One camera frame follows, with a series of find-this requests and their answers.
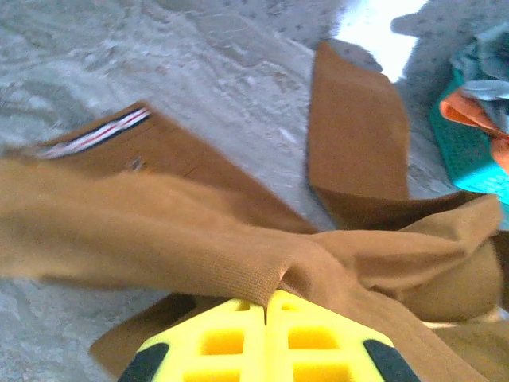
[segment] yellow plastic object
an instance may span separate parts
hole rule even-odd
[[[383,334],[277,290],[267,308],[270,382],[384,382],[363,342],[392,346]]]
[[[233,299],[151,337],[138,353],[169,345],[150,382],[260,382],[265,330],[262,306]]]
[[[232,299],[150,338],[119,382],[395,380],[419,381],[389,338],[278,290],[266,315]]]

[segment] teal plastic basket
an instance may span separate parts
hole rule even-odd
[[[440,102],[464,81],[459,72],[440,95],[429,113],[429,121],[451,182],[459,189],[474,193],[494,193],[509,204],[509,176],[490,154],[489,137],[481,130],[448,121],[440,114]]]

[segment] clothing pile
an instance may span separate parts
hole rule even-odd
[[[492,157],[509,173],[509,23],[480,33],[451,63],[464,84],[441,101],[441,114],[492,137]]]
[[[284,290],[387,335],[422,380],[509,380],[509,235],[494,195],[409,197],[409,123],[378,73],[319,45],[309,184],[318,232],[148,103],[0,161],[0,275],[171,295],[101,337],[119,376],[144,340]]]

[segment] brown fabric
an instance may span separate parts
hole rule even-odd
[[[494,241],[500,265],[502,266],[503,279],[505,280],[503,284],[502,306],[509,310],[509,255],[507,254],[509,252],[507,250],[509,248],[509,235],[497,235]]]
[[[435,333],[491,382],[509,380],[509,322],[438,329]]]
[[[317,50],[309,181],[343,231],[317,232],[146,103],[81,132],[138,107],[150,118],[82,154],[0,162],[1,275],[178,293],[95,343],[114,375],[192,309],[185,295],[211,296],[193,315],[221,298],[266,305],[281,288],[385,333],[423,380],[486,380],[421,320],[465,321],[500,302],[499,203],[408,200],[408,123],[385,77]]]

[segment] gray cloth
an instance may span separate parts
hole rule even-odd
[[[509,23],[478,34],[451,64],[464,78],[463,94],[477,99],[490,120],[509,133]]]

